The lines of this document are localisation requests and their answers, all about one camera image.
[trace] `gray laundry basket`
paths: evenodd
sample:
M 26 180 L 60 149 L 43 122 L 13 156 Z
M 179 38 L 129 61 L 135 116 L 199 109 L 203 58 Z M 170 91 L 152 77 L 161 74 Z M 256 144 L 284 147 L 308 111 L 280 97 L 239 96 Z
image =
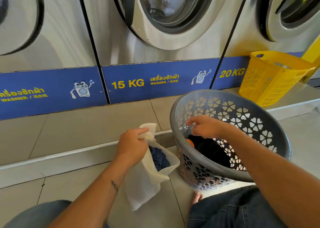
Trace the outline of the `gray laundry basket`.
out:
M 172 106 L 170 125 L 181 162 L 179 173 L 188 184 L 198 190 L 214 189 L 235 180 L 253 182 L 227 141 L 216 140 L 230 157 L 230 168 L 206 158 L 186 141 L 192 128 L 186 125 L 186 121 L 202 114 L 233 124 L 266 148 L 287 160 L 291 158 L 291 145 L 282 127 L 254 102 L 218 90 L 187 93 Z

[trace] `washing machine door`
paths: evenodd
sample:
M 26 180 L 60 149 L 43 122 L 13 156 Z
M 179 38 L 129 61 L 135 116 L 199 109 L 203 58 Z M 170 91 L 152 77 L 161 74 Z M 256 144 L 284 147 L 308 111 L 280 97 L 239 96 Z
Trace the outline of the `washing machine door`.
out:
M 225 0 L 116 0 L 126 25 L 164 50 L 188 46 L 217 18 Z
M 275 42 L 292 39 L 315 25 L 319 29 L 320 0 L 270 0 L 265 23 L 268 38 Z
M 0 56 L 32 42 L 40 13 L 39 0 L 0 0 Z

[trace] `bare foot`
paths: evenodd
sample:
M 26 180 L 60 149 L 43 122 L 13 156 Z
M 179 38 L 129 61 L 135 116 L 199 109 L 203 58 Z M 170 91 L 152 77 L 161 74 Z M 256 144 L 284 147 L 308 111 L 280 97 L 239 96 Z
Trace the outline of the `bare foot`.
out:
M 203 200 L 203 195 L 201 193 L 199 193 L 198 191 L 196 191 L 194 193 L 194 197 L 191 201 L 191 205 L 196 204 L 197 202 L 199 202 L 200 200 Z

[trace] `cartoon washing machine mascot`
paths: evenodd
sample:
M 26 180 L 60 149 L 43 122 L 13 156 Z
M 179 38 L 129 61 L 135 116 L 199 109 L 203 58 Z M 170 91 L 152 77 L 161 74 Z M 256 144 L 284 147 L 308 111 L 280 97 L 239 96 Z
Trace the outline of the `cartoon washing machine mascot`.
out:
M 202 84 L 203 80 L 210 72 L 211 72 L 211 69 L 208 71 L 208 73 L 205 70 L 199 71 L 199 74 L 192 79 L 191 85 L 193 85 L 193 81 L 195 80 L 195 78 L 196 78 L 196 81 L 195 81 L 196 84 Z
M 70 91 L 72 98 L 73 99 L 77 98 L 73 93 L 74 90 L 78 93 L 79 97 L 90 97 L 89 88 L 94 84 L 94 81 L 90 80 L 89 82 L 90 82 L 89 86 L 84 81 L 81 81 L 80 84 L 78 82 L 75 82 L 74 89 Z

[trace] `wrist tattoo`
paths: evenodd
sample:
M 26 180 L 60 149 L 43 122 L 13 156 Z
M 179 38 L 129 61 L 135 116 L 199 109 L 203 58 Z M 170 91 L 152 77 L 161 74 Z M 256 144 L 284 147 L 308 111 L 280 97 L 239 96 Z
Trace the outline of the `wrist tattoo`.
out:
M 114 187 L 114 189 L 117 191 L 117 193 L 118 193 L 118 186 L 117 186 L 117 184 L 113 181 L 113 180 L 111 180 L 111 185 Z

